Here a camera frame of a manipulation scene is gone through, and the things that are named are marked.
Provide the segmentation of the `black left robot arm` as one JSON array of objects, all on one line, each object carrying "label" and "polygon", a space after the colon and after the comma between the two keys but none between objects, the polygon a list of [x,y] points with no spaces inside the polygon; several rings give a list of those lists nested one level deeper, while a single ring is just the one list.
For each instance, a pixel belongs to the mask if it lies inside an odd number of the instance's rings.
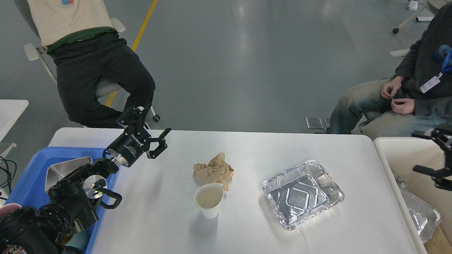
[{"label": "black left robot arm", "polygon": [[166,148],[166,128],[152,137],[143,107],[131,107],[118,119],[123,133],[103,150],[102,157],[73,169],[47,189],[49,202],[35,209],[23,206],[1,215],[1,250],[25,254],[81,253],[66,243],[99,219],[97,208],[115,209],[122,201],[108,189],[107,179],[120,166],[131,167],[144,153],[155,159]]}]

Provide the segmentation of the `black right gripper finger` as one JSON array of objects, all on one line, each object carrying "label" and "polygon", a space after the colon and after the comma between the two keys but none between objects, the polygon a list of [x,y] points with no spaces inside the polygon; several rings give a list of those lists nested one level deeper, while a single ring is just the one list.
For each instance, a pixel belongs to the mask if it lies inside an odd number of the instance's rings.
[{"label": "black right gripper finger", "polygon": [[451,134],[451,127],[435,127],[426,131],[414,131],[411,136],[432,140],[441,149],[450,149]]},{"label": "black right gripper finger", "polygon": [[446,179],[452,175],[451,168],[432,169],[421,165],[415,165],[412,169],[414,172],[428,175],[435,183],[435,187],[446,191],[452,191],[452,181]]}]

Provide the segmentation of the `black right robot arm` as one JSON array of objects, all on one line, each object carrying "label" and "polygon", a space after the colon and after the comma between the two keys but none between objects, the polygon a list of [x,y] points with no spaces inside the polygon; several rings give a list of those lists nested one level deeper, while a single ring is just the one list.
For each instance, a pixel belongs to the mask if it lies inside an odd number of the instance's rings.
[{"label": "black right robot arm", "polygon": [[442,169],[432,169],[421,165],[413,167],[414,172],[428,175],[435,183],[435,187],[446,191],[452,191],[452,181],[447,177],[452,175],[452,127],[449,124],[440,124],[428,131],[414,131],[412,137],[432,140],[445,154],[445,167]]}]

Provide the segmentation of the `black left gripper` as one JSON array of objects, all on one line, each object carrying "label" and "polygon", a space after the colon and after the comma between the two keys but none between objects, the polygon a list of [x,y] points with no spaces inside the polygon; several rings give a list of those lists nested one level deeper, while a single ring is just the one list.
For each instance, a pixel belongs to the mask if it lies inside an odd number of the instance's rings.
[{"label": "black left gripper", "polygon": [[[147,152],[149,159],[155,159],[168,147],[165,137],[172,129],[166,128],[158,137],[151,137],[146,110],[147,107],[143,106],[129,107],[115,121],[117,126],[125,130],[107,146],[106,154],[121,162],[123,166],[131,167],[144,152]],[[157,148],[149,149],[150,143],[158,143]]]}]

